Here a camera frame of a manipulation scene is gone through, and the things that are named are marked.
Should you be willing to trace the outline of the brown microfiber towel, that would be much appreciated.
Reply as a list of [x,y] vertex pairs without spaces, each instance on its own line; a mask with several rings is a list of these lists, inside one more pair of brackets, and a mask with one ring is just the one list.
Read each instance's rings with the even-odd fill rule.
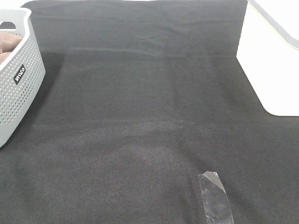
[[0,33],[0,69],[6,67],[15,55],[15,49],[23,37],[16,34]]

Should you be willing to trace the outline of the black table cloth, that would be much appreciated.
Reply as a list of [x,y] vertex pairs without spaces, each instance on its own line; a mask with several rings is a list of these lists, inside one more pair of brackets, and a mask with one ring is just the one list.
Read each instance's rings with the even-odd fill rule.
[[235,55],[244,0],[32,1],[46,70],[0,151],[3,224],[203,224],[218,173],[237,224],[299,221],[299,120]]

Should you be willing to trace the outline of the clear tape strip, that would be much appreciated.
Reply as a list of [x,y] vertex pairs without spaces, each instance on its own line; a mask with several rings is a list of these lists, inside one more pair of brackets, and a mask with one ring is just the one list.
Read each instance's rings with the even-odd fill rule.
[[217,172],[199,175],[199,184],[207,224],[234,224],[226,191]]

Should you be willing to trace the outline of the white plastic storage bin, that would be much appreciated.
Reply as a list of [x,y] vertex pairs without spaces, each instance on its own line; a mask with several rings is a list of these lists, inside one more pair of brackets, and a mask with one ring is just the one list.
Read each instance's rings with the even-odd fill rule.
[[249,0],[236,58],[268,113],[298,116],[297,0]]

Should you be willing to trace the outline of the grey perforated laundry basket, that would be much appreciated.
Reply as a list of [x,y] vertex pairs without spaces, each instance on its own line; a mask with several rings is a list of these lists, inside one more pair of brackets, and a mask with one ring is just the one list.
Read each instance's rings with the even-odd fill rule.
[[30,108],[45,76],[45,67],[30,20],[31,10],[23,7],[2,8],[3,29],[22,37],[21,42],[0,65],[0,144],[6,144]]

